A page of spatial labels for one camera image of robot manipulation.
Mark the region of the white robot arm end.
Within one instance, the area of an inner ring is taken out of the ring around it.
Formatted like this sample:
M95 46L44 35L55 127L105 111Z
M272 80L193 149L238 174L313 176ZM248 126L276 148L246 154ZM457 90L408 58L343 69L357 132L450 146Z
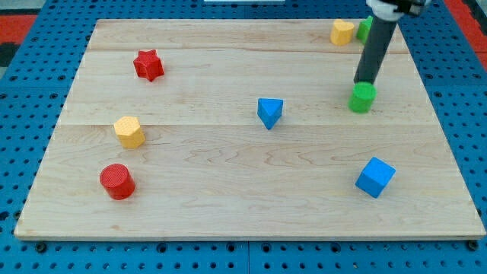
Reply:
M373 14L383 21L397 22L404 15L416 18L431 4L431 0L366 0Z

